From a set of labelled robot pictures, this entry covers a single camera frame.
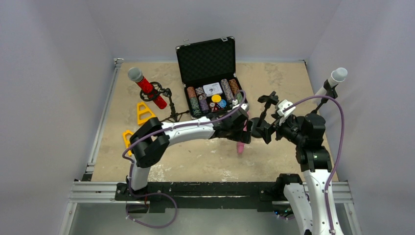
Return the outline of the black tripod shock-mount stand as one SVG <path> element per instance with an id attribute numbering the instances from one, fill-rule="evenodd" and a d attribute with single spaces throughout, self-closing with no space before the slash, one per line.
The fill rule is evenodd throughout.
<path id="1" fill-rule="evenodd" d="M 144 102 L 153 101 L 159 109 L 164 109 L 167 106 L 170 108 L 170 116 L 163 119 L 162 122 L 179 122 L 184 114 L 189 114 L 190 110 L 177 112 L 174 102 L 172 101 L 172 91 L 169 88 L 163 88 L 158 82 L 151 82 L 152 89 L 149 92 L 141 90 L 140 98 Z"/>

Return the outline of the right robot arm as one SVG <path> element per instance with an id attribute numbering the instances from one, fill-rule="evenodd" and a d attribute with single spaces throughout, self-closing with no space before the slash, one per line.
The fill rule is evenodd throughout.
<path id="1" fill-rule="evenodd" d="M 280 174 L 277 183 L 289 201 L 294 219 L 302 235 L 342 235 L 332 190 L 331 157 L 323 146 L 325 119 L 310 113 L 286 119 L 273 114 L 275 121 L 265 124 L 262 136 L 266 143 L 271 134 L 276 140 L 287 139 L 296 147 L 296 159 L 304 177 Z"/>

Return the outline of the black round-base mic stand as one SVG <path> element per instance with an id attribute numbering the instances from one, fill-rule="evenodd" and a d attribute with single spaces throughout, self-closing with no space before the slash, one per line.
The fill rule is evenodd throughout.
<path id="1" fill-rule="evenodd" d="M 333 99 L 338 97 L 336 86 L 337 84 L 333 85 L 328 79 L 324 82 L 323 86 L 314 94 L 314 96 L 318 96 L 320 102 L 311 113 L 316 114 L 318 110 L 329 101 L 329 97 Z"/>

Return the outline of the red glitter microphone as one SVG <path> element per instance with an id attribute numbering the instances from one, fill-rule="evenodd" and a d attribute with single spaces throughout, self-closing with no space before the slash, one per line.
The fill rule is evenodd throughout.
<path id="1" fill-rule="evenodd" d="M 141 91 L 143 92 L 142 100 L 146 100 L 147 102 L 153 101 L 159 109 L 167 107 L 165 100 L 158 94 L 159 92 L 154 85 L 143 76 L 142 71 L 139 68 L 130 68 L 127 75 L 131 81 L 135 82 L 141 88 Z"/>

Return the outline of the white microphone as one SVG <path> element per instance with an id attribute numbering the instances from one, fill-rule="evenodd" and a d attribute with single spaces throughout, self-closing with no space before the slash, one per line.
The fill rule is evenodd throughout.
<path id="1" fill-rule="evenodd" d="M 321 88 L 315 93 L 315 95 L 325 95 L 336 99 L 338 97 L 336 87 L 345 81 L 348 75 L 348 71 L 345 68 L 337 68 L 331 72 L 330 77 L 324 81 Z"/>

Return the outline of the yellow triangle stand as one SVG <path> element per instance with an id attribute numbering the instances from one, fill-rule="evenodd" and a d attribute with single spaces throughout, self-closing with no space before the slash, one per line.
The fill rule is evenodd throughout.
<path id="1" fill-rule="evenodd" d="M 133 135 L 133 132 L 131 130 L 126 130 L 122 133 L 122 137 L 123 137 L 123 141 L 125 144 L 125 148 L 129 148 L 131 143 L 130 143 L 130 137 Z"/>
<path id="2" fill-rule="evenodd" d="M 137 124 L 142 126 L 149 119 L 156 118 L 154 112 L 147 106 L 145 102 L 137 103 Z"/>

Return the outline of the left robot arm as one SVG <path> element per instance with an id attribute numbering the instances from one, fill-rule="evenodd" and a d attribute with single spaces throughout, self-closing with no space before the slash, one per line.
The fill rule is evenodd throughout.
<path id="1" fill-rule="evenodd" d="M 123 152 L 123 158 L 130 158 L 131 166 L 127 176 L 130 191 L 136 192 L 148 184 L 148 176 L 153 165 L 158 163 L 166 149 L 173 145 L 210 139 L 228 139 L 250 143 L 248 131 L 249 115 L 246 108 L 236 108 L 220 117 L 212 114 L 199 119 L 167 123 L 154 117 L 140 127 L 131 137 L 130 145 Z"/>

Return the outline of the black front mounting rail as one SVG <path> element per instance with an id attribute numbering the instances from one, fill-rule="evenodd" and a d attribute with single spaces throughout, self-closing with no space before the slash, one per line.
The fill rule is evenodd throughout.
<path id="1" fill-rule="evenodd" d="M 126 202 L 132 213 L 164 213 L 179 209 L 240 209 L 293 214 L 281 182 L 149 182 L 131 194 L 118 183 L 115 200 Z"/>

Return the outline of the yellow triangle stand upper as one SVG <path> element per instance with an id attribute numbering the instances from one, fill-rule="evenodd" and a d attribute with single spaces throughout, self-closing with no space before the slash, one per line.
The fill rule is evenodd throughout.
<path id="1" fill-rule="evenodd" d="M 145 102 L 137 103 L 137 124 L 142 126 L 149 119 L 156 118 L 154 112 L 147 106 Z"/>

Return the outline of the black poker chip case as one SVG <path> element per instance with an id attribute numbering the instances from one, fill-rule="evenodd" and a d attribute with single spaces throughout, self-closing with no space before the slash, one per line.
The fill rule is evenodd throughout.
<path id="1" fill-rule="evenodd" d="M 230 111 L 234 99 L 247 102 L 236 77 L 233 37 L 181 45 L 176 55 L 192 119 Z"/>

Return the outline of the pink microphone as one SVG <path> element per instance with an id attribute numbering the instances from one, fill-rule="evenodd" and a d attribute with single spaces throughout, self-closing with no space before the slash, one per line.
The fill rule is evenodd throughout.
<path id="1" fill-rule="evenodd" d="M 247 131 L 247 120 L 244 123 L 243 131 Z M 241 155 L 244 152 L 244 146 L 245 144 L 243 142 L 236 143 L 236 152 L 238 155 Z"/>

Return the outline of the yellow triangle stand lower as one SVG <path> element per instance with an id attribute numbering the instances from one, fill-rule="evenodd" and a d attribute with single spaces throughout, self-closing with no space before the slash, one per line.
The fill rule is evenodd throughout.
<path id="1" fill-rule="evenodd" d="M 126 130 L 122 133 L 122 137 L 123 137 L 123 141 L 125 144 L 125 148 L 129 148 L 131 143 L 130 143 L 130 137 L 133 135 L 133 132 L 131 130 Z"/>

